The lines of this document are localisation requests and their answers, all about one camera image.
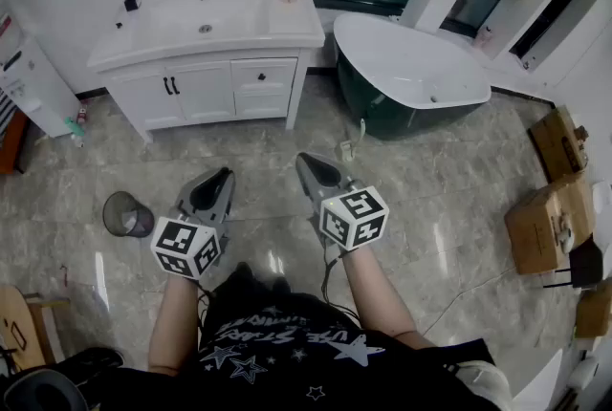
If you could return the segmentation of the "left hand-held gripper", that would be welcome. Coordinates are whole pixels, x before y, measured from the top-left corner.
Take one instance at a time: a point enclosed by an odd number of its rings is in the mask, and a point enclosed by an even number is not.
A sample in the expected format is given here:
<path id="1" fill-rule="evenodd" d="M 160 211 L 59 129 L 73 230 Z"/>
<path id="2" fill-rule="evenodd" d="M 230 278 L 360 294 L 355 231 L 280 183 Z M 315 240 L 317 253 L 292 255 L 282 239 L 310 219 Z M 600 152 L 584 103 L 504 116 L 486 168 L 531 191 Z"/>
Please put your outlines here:
<path id="1" fill-rule="evenodd" d="M 228 167 L 209 170 L 187 182 L 175 206 L 161 216 L 150 249 L 163 271 L 201 279 L 227 251 L 225 221 L 230 213 L 235 174 Z"/>

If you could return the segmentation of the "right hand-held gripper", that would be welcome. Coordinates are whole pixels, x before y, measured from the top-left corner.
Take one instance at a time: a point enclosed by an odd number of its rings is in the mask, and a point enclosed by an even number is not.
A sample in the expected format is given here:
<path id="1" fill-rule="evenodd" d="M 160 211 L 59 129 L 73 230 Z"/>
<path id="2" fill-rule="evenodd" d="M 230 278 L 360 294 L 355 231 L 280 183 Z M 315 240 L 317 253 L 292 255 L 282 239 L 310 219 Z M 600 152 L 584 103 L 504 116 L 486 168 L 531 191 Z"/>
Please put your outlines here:
<path id="1" fill-rule="evenodd" d="M 349 170 L 317 153 L 298 153 L 295 169 L 313 208 L 320 207 L 319 232 L 341 252 L 362 248 L 383 236 L 389 207 L 374 186 L 347 192 L 354 181 Z"/>

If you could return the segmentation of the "person's left forearm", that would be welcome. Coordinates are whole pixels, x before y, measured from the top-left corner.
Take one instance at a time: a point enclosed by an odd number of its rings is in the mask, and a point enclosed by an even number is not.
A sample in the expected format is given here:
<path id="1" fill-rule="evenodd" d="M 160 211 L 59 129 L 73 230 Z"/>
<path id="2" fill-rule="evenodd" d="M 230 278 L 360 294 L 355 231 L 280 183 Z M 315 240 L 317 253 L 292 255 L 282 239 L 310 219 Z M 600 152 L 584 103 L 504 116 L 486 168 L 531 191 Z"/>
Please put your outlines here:
<path id="1" fill-rule="evenodd" d="M 199 295 L 192 280 L 168 276 L 149 341 L 149 372 L 175 377 L 194 363 L 198 352 Z"/>

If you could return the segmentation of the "person's right forearm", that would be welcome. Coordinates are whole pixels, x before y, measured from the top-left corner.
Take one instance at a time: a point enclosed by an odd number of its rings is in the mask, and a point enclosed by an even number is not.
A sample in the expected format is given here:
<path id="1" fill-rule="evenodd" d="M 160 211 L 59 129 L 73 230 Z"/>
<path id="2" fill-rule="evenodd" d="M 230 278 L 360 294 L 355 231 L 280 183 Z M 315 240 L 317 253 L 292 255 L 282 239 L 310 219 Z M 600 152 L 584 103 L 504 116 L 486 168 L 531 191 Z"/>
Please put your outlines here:
<path id="1" fill-rule="evenodd" d="M 342 261 L 363 328 L 381 332 L 415 350 L 434 347 L 417 331 L 408 307 L 369 246 L 350 251 Z"/>

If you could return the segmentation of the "black mesh trash bin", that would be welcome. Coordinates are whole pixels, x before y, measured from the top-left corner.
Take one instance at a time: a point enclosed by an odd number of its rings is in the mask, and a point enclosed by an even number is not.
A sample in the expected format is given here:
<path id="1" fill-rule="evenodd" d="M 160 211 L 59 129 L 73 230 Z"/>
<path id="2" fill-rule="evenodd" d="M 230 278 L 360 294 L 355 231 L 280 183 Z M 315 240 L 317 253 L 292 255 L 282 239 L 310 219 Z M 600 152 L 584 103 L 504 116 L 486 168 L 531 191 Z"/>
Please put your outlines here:
<path id="1" fill-rule="evenodd" d="M 152 233 L 153 212 L 126 191 L 111 194 L 102 209 L 102 221 L 116 237 L 145 238 Z"/>

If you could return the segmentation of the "white vanity cabinet with sink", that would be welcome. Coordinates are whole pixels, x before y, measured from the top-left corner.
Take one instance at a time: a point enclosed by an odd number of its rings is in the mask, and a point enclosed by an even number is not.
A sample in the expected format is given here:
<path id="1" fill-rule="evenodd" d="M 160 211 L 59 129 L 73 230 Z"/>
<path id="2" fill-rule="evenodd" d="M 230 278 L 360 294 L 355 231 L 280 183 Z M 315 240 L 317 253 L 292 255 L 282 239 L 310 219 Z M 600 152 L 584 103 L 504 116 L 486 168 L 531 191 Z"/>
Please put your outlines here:
<path id="1" fill-rule="evenodd" d="M 115 10 L 87 65 L 145 141 L 156 129 L 233 120 L 281 118 L 292 129 L 323 44 L 313 0 L 142 0 Z"/>

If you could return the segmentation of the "dark green bathtub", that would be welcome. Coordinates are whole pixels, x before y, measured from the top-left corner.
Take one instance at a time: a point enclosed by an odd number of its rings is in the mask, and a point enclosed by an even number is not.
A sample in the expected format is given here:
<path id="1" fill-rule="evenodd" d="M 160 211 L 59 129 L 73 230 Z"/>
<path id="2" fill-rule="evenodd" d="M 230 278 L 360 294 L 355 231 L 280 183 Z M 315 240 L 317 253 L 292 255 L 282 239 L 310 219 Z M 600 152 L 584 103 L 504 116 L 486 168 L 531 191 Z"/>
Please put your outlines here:
<path id="1" fill-rule="evenodd" d="M 487 103 L 490 82 L 465 49 L 376 15 L 334 21 L 339 87 L 352 121 L 379 140 L 453 124 Z"/>

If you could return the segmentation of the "orange-brown wooden furniture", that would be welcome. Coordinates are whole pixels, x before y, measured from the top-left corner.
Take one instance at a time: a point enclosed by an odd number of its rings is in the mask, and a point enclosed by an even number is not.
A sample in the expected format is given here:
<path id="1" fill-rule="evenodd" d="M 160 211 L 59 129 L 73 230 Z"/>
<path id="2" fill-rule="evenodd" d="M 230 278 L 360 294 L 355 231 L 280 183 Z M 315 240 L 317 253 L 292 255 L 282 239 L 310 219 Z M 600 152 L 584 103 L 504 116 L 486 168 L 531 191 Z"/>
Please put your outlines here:
<path id="1" fill-rule="evenodd" d="M 17 110 L 6 128 L 6 134 L 0 145 L 0 175 L 24 173 L 20 158 L 29 127 L 30 119 L 22 111 Z"/>

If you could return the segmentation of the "large brown cardboard box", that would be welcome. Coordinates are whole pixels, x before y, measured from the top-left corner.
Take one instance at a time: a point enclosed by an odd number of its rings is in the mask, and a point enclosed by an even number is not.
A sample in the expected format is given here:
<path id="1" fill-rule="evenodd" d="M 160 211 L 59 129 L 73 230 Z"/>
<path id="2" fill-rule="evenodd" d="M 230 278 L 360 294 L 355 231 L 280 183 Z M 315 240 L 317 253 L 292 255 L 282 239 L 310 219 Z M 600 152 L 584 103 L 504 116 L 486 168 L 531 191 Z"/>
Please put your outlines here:
<path id="1" fill-rule="evenodd" d="M 531 192 L 505 215 L 516 271 L 536 274 L 560 268 L 569 252 L 592 235 L 592 188 L 582 172 Z"/>

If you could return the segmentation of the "black white striped cloth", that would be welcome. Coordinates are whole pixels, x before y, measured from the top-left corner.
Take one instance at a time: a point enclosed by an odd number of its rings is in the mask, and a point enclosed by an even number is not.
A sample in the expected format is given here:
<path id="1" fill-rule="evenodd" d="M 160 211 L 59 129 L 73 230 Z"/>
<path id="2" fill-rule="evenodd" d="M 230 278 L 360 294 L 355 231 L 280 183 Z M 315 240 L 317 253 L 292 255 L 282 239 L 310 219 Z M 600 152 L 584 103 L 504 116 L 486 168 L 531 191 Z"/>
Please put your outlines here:
<path id="1" fill-rule="evenodd" d="M 17 106 L 9 96 L 0 88 L 0 142 L 6 135 L 6 131 L 11 122 Z"/>

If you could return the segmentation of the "light wooden board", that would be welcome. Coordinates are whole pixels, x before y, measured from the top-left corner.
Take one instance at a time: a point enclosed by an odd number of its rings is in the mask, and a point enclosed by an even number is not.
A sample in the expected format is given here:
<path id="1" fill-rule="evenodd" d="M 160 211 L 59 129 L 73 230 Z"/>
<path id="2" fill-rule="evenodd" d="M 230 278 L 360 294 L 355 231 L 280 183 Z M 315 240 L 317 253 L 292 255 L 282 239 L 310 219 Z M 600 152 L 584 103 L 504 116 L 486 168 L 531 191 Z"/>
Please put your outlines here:
<path id="1" fill-rule="evenodd" d="M 38 364 L 37 335 L 30 307 L 13 285 L 0 284 L 0 336 L 19 370 Z"/>

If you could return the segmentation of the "cardboard box with black print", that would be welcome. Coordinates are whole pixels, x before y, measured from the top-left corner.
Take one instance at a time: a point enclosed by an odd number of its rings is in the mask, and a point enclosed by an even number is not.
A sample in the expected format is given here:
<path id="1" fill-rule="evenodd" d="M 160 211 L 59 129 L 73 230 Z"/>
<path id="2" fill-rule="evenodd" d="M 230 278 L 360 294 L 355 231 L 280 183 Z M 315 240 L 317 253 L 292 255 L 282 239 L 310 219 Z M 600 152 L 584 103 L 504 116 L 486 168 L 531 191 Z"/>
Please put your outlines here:
<path id="1" fill-rule="evenodd" d="M 553 109 L 528 132 L 550 182 L 586 168 L 589 133 L 583 125 L 575 125 L 566 106 Z"/>

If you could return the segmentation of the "black chair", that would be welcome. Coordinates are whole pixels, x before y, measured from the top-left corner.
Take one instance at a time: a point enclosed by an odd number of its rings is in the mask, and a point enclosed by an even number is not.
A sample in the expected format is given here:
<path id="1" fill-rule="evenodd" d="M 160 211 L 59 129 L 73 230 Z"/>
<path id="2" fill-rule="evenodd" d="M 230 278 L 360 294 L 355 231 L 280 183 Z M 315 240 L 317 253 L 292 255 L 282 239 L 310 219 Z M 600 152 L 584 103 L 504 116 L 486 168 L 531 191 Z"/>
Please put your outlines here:
<path id="1" fill-rule="evenodd" d="M 103 381 L 122 367 L 122 354 L 92 347 L 59 363 L 0 379 L 0 411 L 96 411 Z"/>

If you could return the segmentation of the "black stool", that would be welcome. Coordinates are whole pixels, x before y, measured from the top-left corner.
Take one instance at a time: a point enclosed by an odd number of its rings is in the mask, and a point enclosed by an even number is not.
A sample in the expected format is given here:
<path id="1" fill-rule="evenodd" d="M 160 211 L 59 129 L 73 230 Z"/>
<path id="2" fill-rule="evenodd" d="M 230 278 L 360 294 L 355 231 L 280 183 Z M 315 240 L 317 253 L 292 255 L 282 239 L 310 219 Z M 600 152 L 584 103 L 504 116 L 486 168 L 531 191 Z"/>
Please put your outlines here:
<path id="1" fill-rule="evenodd" d="M 603 254 L 592 236 L 569 252 L 570 268 L 557 270 L 569 271 L 570 281 L 544 285 L 545 289 L 571 286 L 573 289 L 591 289 L 603 279 Z"/>

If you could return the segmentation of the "small brown cardboard box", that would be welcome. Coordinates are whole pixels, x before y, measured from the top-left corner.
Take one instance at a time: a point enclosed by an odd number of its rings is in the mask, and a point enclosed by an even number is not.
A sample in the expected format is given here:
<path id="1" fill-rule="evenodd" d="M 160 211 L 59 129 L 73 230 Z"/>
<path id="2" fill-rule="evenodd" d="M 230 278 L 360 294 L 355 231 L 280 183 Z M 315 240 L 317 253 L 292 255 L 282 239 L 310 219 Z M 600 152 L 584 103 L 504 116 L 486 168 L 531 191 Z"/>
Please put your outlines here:
<path id="1" fill-rule="evenodd" d="M 612 278 L 585 291 L 577 305 L 576 338 L 606 336 L 612 324 Z"/>

